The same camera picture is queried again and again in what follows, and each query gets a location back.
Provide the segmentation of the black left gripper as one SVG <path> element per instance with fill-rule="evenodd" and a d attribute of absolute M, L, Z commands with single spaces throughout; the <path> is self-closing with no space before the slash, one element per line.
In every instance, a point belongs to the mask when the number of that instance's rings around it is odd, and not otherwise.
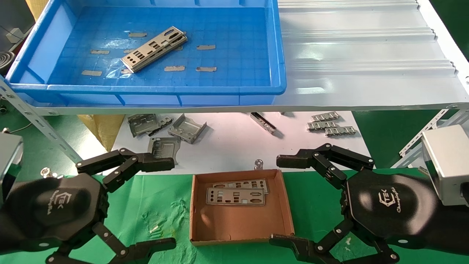
<path fill-rule="evenodd" d="M 89 175 L 15 183 L 1 207 L 1 254 L 59 247 L 47 264 L 87 264 L 69 254 L 97 235 L 115 252 L 109 264 L 147 264 L 176 247 L 174 238 L 125 247 L 103 224 L 108 207 L 107 191 Z"/>

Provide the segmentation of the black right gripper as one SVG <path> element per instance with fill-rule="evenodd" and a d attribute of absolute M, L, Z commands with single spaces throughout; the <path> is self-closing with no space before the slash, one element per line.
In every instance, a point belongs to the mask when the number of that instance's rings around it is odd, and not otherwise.
<path fill-rule="evenodd" d="M 335 164 L 358 173 L 347 180 Z M 272 234 L 269 244 L 289 248 L 297 261 L 312 264 L 395 264 L 400 256 L 388 244 L 468 254 L 467 206 L 445 206 L 430 180 L 378 174 L 371 171 L 374 164 L 370 157 L 330 143 L 277 156 L 280 168 L 313 168 L 337 190 L 344 189 L 345 215 L 353 220 L 342 220 L 320 242 Z M 341 262 L 330 250 L 354 230 L 377 253 Z"/>

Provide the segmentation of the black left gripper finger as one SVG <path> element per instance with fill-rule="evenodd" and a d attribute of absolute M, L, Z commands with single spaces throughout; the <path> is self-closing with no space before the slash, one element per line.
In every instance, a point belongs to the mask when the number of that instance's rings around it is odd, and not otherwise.
<path fill-rule="evenodd" d="M 156 158 L 151 153 L 135 153 L 126 148 L 101 154 L 76 164 L 78 173 L 90 176 L 114 169 L 112 173 L 104 177 L 102 182 L 109 193 L 116 191 L 137 172 L 165 172 L 174 167 L 173 158 Z"/>

